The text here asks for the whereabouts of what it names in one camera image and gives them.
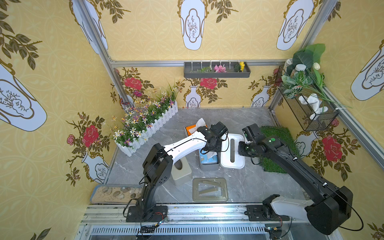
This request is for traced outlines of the white tissue box lid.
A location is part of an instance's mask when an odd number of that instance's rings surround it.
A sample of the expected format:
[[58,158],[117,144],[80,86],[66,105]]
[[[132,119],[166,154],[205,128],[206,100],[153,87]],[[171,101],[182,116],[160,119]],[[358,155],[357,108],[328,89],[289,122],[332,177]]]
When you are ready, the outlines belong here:
[[245,166],[245,157],[239,155],[239,143],[244,141],[244,137],[238,134],[225,134],[222,136],[222,140],[221,167],[242,169]]

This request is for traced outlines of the grey tissue box base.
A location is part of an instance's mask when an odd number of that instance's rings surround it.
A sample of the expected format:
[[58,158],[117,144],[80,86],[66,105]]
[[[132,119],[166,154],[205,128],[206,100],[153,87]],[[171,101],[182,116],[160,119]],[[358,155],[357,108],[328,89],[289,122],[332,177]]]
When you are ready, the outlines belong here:
[[[204,151],[202,149],[200,149],[200,150],[198,150],[198,152],[199,152],[199,163],[200,163],[200,152],[204,152]],[[219,156],[219,154],[218,154],[218,160],[219,160],[219,162],[217,164],[215,164],[215,165],[202,165],[200,163],[201,170],[203,170],[203,171],[215,171],[215,170],[218,170],[219,166],[220,166],[220,156]]]

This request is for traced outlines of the beige tissue box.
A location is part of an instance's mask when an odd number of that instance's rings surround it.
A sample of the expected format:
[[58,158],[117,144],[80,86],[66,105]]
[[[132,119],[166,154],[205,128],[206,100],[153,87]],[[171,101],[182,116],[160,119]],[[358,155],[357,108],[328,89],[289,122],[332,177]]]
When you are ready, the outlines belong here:
[[175,164],[171,171],[172,180],[176,186],[183,185],[193,179],[192,169],[186,157],[181,158],[179,162],[181,163],[181,167],[177,168],[178,164]]

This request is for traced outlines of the blue tissue paper pack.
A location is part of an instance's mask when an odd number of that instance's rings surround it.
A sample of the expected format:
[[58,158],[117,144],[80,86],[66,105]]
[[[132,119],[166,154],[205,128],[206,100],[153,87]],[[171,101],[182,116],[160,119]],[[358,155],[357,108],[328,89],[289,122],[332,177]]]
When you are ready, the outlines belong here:
[[215,165],[218,162],[217,152],[200,152],[200,163],[202,165]]

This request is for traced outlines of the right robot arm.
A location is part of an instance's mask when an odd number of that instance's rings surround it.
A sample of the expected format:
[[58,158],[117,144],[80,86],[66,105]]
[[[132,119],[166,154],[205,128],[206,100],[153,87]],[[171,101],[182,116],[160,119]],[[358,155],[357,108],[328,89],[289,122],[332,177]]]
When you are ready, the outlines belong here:
[[308,221],[324,235],[332,234],[351,216],[353,193],[347,187],[337,187],[317,174],[295,155],[277,136],[266,137],[257,124],[243,129],[247,139],[239,143],[239,155],[272,160],[289,174],[309,195],[300,201],[274,194],[263,200],[269,214],[289,216]]

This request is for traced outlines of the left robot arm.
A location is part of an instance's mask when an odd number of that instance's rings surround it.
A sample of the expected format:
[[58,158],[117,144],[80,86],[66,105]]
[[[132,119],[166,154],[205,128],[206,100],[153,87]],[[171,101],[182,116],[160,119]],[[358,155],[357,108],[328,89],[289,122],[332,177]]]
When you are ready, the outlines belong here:
[[171,177],[173,165],[196,151],[221,151],[222,142],[228,140],[228,128],[221,122],[199,127],[190,136],[170,145],[155,144],[143,163],[143,191],[133,207],[129,207],[126,222],[161,221],[168,214],[168,206],[156,203],[157,188]]

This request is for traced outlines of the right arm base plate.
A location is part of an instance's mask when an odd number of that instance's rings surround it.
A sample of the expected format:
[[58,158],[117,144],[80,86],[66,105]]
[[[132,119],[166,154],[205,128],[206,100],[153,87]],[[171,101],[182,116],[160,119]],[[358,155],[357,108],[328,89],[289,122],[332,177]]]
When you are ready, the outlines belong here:
[[291,218],[284,215],[278,215],[272,207],[266,205],[246,205],[244,212],[249,221],[289,221]]

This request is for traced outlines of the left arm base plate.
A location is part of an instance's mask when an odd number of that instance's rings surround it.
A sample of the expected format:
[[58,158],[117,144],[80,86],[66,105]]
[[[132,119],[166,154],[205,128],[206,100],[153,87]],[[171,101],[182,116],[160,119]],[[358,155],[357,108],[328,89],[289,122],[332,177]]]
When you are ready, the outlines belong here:
[[168,215],[168,207],[165,205],[155,206],[150,210],[143,210],[141,207],[129,207],[128,216],[126,217],[127,223],[146,223],[146,222],[160,222]]

